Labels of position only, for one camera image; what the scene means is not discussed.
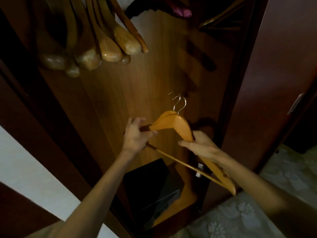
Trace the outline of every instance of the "hand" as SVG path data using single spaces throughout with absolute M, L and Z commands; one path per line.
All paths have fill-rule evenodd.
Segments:
M 145 118 L 136 118 L 134 120 L 129 118 L 125 128 L 122 150 L 128 150 L 132 152 L 133 155 L 136 155 L 145 147 L 149 138 L 157 134 L 157 131 L 140 132 L 139 128 L 141 123 L 145 120 Z
M 194 142 L 181 140 L 178 144 L 182 147 L 188 148 L 194 154 L 209 158 L 217 164 L 221 164 L 223 159 L 231 158 L 224 151 L 216 146 L 216 144 L 202 131 L 193 131 L 195 137 Z

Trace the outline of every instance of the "black box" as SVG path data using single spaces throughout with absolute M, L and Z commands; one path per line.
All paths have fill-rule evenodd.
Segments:
M 142 230 L 152 227 L 154 221 L 180 197 L 184 187 L 174 164 L 167 167 L 163 159 L 126 173 L 123 183 L 133 219 Z

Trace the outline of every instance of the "person's left hand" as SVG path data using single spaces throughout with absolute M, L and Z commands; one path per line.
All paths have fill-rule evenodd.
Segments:
M 136 155 L 145 147 L 149 138 L 157 134 L 157 131 L 140 132 L 139 128 L 141 123 L 145 120 L 145 118 L 136 118 L 134 120 L 129 118 L 125 128 L 122 150 L 128 150 L 132 152 L 133 155 Z

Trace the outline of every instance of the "person's left arm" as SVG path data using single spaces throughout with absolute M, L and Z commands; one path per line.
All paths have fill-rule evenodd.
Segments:
M 144 118 L 130 118 L 125 129 L 122 151 L 117 159 L 66 220 L 56 238 L 95 238 L 109 211 L 119 184 L 135 155 L 156 132 L 140 132 Z

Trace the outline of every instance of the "person's right arm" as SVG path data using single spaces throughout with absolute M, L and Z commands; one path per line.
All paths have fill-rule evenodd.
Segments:
M 182 140 L 179 145 L 221 166 L 286 237 L 317 237 L 314 208 L 244 167 L 218 148 L 205 133 L 193 131 L 193 135 L 194 142 Z

